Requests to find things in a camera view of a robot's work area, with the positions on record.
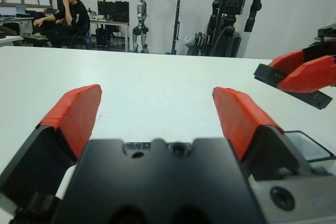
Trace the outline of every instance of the table leg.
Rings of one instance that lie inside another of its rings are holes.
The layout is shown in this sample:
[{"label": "table leg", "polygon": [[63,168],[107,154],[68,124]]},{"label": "table leg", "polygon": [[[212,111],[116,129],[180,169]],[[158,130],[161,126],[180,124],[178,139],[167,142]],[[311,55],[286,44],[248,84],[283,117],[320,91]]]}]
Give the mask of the table leg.
[{"label": "table leg", "polygon": [[125,52],[128,52],[128,25],[126,25],[125,33]]},{"label": "table leg", "polygon": [[28,27],[29,27],[29,35],[32,35],[33,34],[33,25],[32,25],[31,20],[28,21]]}]

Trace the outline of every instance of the humanoid robot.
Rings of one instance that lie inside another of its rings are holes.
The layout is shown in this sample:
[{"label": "humanoid robot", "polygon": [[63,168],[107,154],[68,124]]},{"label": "humanoid robot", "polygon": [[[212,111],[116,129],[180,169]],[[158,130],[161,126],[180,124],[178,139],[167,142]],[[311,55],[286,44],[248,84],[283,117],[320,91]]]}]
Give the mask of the humanoid robot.
[{"label": "humanoid robot", "polygon": [[145,25],[147,18],[147,3],[145,0],[139,0],[138,2],[138,26],[133,28],[133,51],[138,52],[139,45],[137,43],[138,36],[141,35],[142,51],[148,54],[148,45],[146,44],[147,33],[149,29]]}]

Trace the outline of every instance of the robot leg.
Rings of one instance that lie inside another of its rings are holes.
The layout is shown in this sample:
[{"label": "robot leg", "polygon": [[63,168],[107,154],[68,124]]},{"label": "robot leg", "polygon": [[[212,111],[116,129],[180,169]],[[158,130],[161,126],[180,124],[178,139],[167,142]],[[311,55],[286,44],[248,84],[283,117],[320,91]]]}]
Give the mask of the robot leg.
[{"label": "robot leg", "polygon": [[139,31],[138,27],[136,26],[133,28],[133,51],[134,52],[138,52],[139,45],[137,43],[137,40],[138,40],[139,35],[141,35],[141,31]]},{"label": "robot leg", "polygon": [[146,44],[146,39],[147,39],[147,33],[149,29],[147,27],[142,28],[142,35],[141,35],[141,44],[142,44],[142,51],[144,54],[148,54],[148,45]]}]

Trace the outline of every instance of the desk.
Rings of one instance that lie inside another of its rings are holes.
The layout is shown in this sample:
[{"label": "desk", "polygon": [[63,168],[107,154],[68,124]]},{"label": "desk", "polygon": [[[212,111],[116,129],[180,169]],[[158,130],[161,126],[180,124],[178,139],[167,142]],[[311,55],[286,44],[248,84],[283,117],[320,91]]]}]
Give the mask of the desk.
[{"label": "desk", "polygon": [[20,25],[20,34],[29,34],[33,33],[33,18],[0,18],[0,25],[4,23],[19,23]]},{"label": "desk", "polygon": [[4,39],[0,39],[0,47],[13,46],[14,41],[22,40],[21,36],[6,36]]},{"label": "desk", "polygon": [[[91,138],[223,137],[212,99],[221,86],[249,94],[284,130],[302,130],[336,153],[336,88],[323,89],[334,100],[315,109],[253,78],[270,60],[3,47],[0,61],[0,172],[65,92],[94,83],[103,93]],[[8,220],[0,211],[0,223]]]},{"label": "desk", "polygon": [[123,23],[123,22],[111,22],[107,20],[97,20],[97,19],[90,19],[90,22],[93,24],[96,24],[96,27],[99,28],[99,25],[114,25],[114,26],[120,26],[121,28],[121,33],[124,31],[125,34],[125,52],[128,52],[129,47],[128,47],[128,35],[129,35],[129,23]]}]

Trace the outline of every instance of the cable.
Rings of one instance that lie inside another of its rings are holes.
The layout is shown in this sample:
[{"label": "cable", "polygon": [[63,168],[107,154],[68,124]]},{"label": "cable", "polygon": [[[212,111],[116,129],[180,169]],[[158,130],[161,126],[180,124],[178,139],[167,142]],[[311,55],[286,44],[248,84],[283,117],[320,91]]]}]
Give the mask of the cable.
[{"label": "cable", "polygon": [[213,49],[212,52],[211,52],[211,55],[210,55],[211,57],[214,55],[215,48],[217,47],[217,44],[218,44],[218,42],[219,42],[219,39],[221,38],[223,32],[225,32],[226,30],[227,30],[227,27],[225,27],[225,28],[223,29],[223,31],[219,34],[219,37],[217,38],[216,44],[215,44],[215,46],[214,46],[214,49]]}]

